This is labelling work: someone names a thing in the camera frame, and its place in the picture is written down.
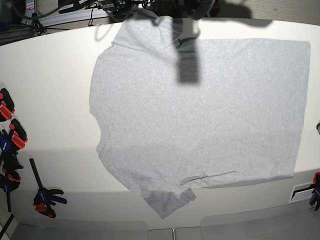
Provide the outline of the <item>blue bar clamp left edge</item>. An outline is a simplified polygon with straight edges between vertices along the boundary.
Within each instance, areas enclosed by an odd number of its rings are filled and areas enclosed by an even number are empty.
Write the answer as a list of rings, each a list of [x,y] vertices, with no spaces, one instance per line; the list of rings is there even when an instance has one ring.
[[[6,194],[7,210],[11,213],[11,192],[19,187],[21,181],[17,170],[24,167],[19,163],[18,151],[9,140],[9,135],[4,129],[0,131],[0,151],[0,168],[2,170],[0,188]]]

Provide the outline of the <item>blue clamp right edge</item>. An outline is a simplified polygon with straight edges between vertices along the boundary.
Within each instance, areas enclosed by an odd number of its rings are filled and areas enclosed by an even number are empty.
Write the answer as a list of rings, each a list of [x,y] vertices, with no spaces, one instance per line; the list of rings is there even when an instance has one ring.
[[[309,200],[309,205],[314,208],[314,211],[320,209],[320,173],[316,172],[313,178],[313,191]]]

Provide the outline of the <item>white black label card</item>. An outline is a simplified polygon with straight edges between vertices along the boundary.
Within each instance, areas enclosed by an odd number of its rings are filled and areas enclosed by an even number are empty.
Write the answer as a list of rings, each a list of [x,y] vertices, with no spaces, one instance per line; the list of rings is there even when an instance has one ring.
[[[294,185],[291,196],[289,198],[289,203],[291,204],[304,200],[309,200],[312,197],[312,192],[314,190],[312,184],[312,182],[307,182]]]

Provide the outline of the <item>grey T-shirt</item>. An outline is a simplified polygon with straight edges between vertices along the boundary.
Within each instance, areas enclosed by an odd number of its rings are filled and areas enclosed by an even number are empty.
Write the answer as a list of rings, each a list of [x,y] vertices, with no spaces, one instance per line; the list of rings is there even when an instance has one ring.
[[[182,34],[181,19],[135,13],[90,86],[99,159],[161,218],[194,188],[291,178],[307,104],[308,42]]]

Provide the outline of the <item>blue orange bar clamp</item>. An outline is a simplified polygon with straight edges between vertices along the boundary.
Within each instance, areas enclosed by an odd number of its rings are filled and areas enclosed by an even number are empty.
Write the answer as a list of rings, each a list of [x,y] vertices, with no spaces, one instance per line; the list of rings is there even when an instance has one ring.
[[[38,191],[33,199],[33,206],[35,207],[35,211],[51,219],[54,219],[56,217],[56,212],[53,210],[52,206],[55,206],[56,203],[66,205],[68,202],[65,198],[59,196],[62,196],[64,194],[64,191],[61,189],[45,188],[40,179],[40,175],[38,173],[34,159],[30,158],[29,162],[38,185]]]

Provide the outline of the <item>orange black clamp lower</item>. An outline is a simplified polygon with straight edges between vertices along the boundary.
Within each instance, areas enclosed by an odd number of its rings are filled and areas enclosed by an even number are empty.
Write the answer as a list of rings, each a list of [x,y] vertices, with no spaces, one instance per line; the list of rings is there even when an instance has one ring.
[[[18,151],[23,149],[28,141],[26,131],[16,118],[10,122],[9,127],[10,150]]]

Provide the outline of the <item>orange black clamp upper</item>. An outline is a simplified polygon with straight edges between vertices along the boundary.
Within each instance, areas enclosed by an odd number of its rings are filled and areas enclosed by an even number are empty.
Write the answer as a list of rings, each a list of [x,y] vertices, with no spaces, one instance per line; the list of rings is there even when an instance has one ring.
[[[12,118],[15,104],[6,88],[0,90],[0,121],[5,122]]]

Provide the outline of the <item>aluminium frame rail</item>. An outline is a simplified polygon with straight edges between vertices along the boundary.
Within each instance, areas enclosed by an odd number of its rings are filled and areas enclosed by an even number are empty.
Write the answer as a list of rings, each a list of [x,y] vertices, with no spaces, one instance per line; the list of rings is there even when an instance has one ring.
[[[0,44],[3,46],[9,43],[41,36],[48,30],[66,31],[67,28],[61,26],[74,22],[87,21],[92,24],[93,20],[102,18],[110,18],[113,22],[120,22],[129,17],[135,10],[137,10],[136,7],[129,10],[127,13],[113,14],[111,11],[92,7],[89,9],[44,17],[39,20],[38,25],[33,22],[2,22],[0,24]]]

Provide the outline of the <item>orange black clamp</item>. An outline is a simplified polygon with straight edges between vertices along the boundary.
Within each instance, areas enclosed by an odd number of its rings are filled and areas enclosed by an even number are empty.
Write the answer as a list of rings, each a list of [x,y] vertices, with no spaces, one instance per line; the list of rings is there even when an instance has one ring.
[[[15,104],[6,88],[0,90],[0,121],[5,122],[12,118]]]
[[[23,149],[28,141],[26,131],[16,118],[10,122],[9,127],[10,150],[18,151]]]

